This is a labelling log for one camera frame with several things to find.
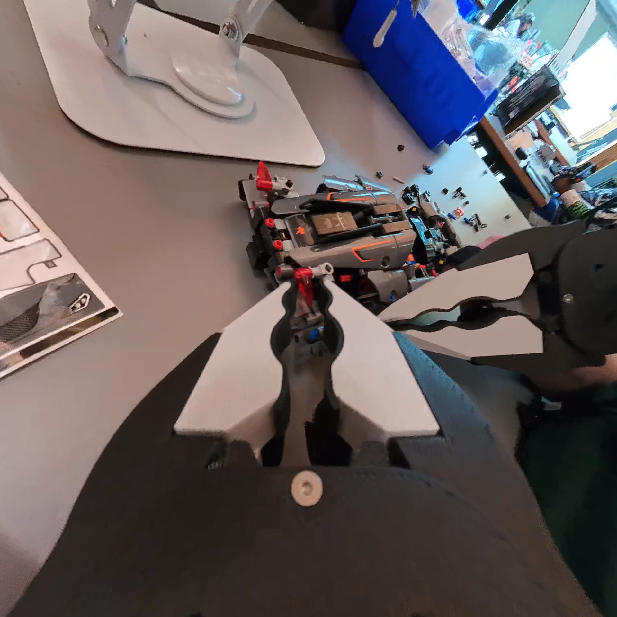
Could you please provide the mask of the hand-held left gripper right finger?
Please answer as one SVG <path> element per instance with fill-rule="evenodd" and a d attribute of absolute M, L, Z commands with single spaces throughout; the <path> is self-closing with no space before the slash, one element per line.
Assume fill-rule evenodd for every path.
<path fill-rule="evenodd" d="M 339 434 L 356 451 L 364 442 L 436 436 L 439 424 L 393 330 L 331 280 L 324 285 L 327 314 L 342 331 L 331 364 Z"/>

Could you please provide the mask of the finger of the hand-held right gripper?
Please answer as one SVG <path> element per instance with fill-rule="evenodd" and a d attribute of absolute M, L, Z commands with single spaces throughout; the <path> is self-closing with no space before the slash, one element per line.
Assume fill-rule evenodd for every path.
<path fill-rule="evenodd" d="M 424 351 L 463 360 L 544 352 L 543 331 L 515 313 L 475 321 L 438 320 L 428 325 L 399 317 L 392 320 L 392 328 Z"/>
<path fill-rule="evenodd" d="M 413 320 L 428 312 L 450 312 L 476 299 L 506 301 L 520 297 L 534 274 L 528 254 L 466 270 L 452 269 L 384 309 L 382 321 Z"/>

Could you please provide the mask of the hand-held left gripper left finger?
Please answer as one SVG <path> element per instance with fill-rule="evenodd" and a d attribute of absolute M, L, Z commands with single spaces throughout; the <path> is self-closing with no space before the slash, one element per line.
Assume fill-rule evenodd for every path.
<path fill-rule="evenodd" d="M 294 335 L 296 285 L 285 282 L 225 327 L 178 417 L 174 430 L 258 452 L 283 442 L 291 411 L 282 355 Z"/>

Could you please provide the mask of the grey lego vehicle model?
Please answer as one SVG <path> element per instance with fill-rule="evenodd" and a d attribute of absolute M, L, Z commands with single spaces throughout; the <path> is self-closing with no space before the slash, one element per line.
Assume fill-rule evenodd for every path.
<path fill-rule="evenodd" d="M 441 274 L 463 248 L 451 218 L 433 203 L 406 205 L 382 184 L 356 176 L 325 176 L 301 195 L 291 179 L 272 174 L 265 162 L 238 181 L 247 207 L 253 271 L 271 289 L 297 280 L 292 318 L 297 343 L 318 350 L 324 318 L 313 294 L 313 272 L 329 264 L 334 282 L 375 314 Z"/>

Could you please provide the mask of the wooden office desk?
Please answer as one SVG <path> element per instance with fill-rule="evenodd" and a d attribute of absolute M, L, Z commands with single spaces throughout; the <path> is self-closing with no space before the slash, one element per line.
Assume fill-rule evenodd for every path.
<path fill-rule="evenodd" d="M 520 160 L 510 146 L 507 145 L 505 137 L 501 135 L 496 126 L 490 121 L 490 118 L 484 116 L 479 121 L 476 129 L 486 134 L 486 137 L 492 143 L 494 149 L 499 153 L 499 156 L 504 159 L 506 167 L 521 183 L 533 203 L 535 203 L 537 207 L 546 206 L 550 201 L 549 194 L 546 194 L 529 176 L 527 170 L 521 166 Z"/>

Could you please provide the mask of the dark printed box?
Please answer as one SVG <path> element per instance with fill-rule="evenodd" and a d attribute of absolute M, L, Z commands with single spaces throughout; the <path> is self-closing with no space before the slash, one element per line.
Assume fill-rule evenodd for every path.
<path fill-rule="evenodd" d="M 520 130 L 565 95 L 559 79 L 548 66 L 530 76 L 494 111 L 505 135 Z"/>

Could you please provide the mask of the white sticker sheet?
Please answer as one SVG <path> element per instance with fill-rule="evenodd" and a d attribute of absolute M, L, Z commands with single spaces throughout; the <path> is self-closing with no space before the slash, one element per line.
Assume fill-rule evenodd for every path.
<path fill-rule="evenodd" d="M 122 312 L 1 175 L 1 379 Z"/>

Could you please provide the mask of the blue plastic bin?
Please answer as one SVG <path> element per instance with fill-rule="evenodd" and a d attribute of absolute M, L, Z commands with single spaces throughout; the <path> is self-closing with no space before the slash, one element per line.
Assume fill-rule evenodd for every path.
<path fill-rule="evenodd" d="M 343 41 L 390 98 L 427 148 L 452 145 L 474 127 L 497 99 L 484 94 L 410 1 L 397 14 L 381 46 L 374 37 L 394 1 L 357 1 Z"/>

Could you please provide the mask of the clear plastic bags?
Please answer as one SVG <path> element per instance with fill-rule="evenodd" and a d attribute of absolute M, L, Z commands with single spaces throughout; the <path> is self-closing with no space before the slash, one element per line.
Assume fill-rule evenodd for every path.
<path fill-rule="evenodd" d="M 488 98 L 520 58 L 524 42 L 466 22 L 455 1 L 421 1 L 420 15 Z"/>

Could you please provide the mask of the white book stand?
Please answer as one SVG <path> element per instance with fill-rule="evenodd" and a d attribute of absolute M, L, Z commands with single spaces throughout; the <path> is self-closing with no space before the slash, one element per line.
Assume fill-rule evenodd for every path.
<path fill-rule="evenodd" d="M 137 1 L 25 1 L 58 104 L 124 146 L 318 167 L 325 152 L 285 76 L 244 40 L 271 1 L 217 33 Z"/>

